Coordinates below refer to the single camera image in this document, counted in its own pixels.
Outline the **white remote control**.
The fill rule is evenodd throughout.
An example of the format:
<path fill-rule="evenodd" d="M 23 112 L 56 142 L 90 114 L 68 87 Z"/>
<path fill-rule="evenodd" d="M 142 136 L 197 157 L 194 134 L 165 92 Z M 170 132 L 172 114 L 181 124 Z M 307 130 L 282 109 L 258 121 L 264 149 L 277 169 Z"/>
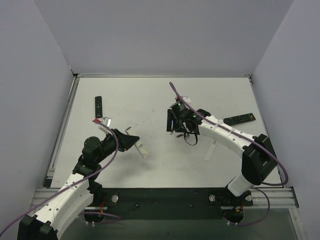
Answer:
<path fill-rule="evenodd" d="M 138 137 L 138 133 L 136 132 L 136 130 L 130 126 L 125 130 L 126 134 L 129 136 L 136 136 Z M 143 144 L 142 140 L 138 140 L 134 146 L 136 147 L 137 151 L 140 153 L 140 155 L 143 158 L 146 158 L 149 155 L 149 152 L 146 150 L 145 145 Z"/>

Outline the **white battery cover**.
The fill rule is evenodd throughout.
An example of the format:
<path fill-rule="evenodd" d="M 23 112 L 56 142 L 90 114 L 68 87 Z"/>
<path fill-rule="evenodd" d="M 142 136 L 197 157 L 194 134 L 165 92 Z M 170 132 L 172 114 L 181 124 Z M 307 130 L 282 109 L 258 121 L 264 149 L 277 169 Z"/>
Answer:
<path fill-rule="evenodd" d="M 217 141 L 213 140 L 212 143 L 210 144 L 204 158 L 203 158 L 205 161 L 209 162 L 211 160 L 211 157 L 212 157 L 216 147 L 217 147 Z"/>

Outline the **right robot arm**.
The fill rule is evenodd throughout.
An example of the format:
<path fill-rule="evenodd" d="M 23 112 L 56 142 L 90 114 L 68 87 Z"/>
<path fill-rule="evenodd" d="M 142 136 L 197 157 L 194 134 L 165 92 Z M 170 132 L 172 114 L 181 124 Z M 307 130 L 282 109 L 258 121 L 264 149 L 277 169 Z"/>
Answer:
<path fill-rule="evenodd" d="M 235 197 L 263 184 L 277 166 L 269 137 L 241 132 L 203 109 L 193 111 L 181 100 L 167 110 L 166 131 L 194 135 L 195 138 L 205 136 L 236 153 L 241 158 L 241 170 L 226 186 Z"/>

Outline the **slim black remote control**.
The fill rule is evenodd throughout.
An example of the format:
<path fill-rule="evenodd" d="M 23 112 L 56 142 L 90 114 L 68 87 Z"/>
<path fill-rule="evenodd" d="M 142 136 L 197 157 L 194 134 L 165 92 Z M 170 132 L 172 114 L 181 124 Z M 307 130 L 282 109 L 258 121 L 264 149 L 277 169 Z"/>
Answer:
<path fill-rule="evenodd" d="M 100 119 L 103 117 L 103 108 L 102 108 L 102 97 L 96 96 L 94 98 L 94 106 L 95 106 L 95 118 Z"/>

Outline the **wide black remote control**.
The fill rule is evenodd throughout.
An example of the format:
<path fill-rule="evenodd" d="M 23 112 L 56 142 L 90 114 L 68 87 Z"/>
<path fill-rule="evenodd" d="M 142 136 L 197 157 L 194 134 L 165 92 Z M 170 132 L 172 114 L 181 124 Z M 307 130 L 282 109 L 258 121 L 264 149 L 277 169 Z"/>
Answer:
<path fill-rule="evenodd" d="M 253 113 L 246 113 L 242 115 L 226 117 L 223 119 L 223 123 L 232 127 L 236 125 L 253 122 L 255 120 L 256 120 L 256 117 L 253 115 Z"/>

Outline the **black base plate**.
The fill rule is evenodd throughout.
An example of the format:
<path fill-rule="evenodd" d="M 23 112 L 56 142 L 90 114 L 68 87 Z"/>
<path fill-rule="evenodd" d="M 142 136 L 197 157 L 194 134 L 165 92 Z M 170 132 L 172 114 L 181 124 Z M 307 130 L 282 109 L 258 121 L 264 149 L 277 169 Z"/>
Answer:
<path fill-rule="evenodd" d="M 225 187 L 103 188 L 86 209 L 87 222 L 117 220 L 215 220 L 227 210 L 253 206 L 251 192 Z"/>

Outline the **aluminium frame rail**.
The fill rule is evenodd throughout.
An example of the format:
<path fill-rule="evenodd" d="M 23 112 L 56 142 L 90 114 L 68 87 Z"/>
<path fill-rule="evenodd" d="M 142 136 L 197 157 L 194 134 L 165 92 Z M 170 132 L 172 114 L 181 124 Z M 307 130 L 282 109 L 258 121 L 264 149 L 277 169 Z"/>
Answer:
<path fill-rule="evenodd" d="M 57 188 L 36 189 L 30 207 L 35 207 L 57 191 Z M 271 209 L 297 209 L 300 207 L 295 190 L 292 187 L 263 187 L 250 191 L 253 202 L 253 206 L 250 208 L 264 209 L 268 207 L 267 198 L 262 192 L 267 195 Z"/>

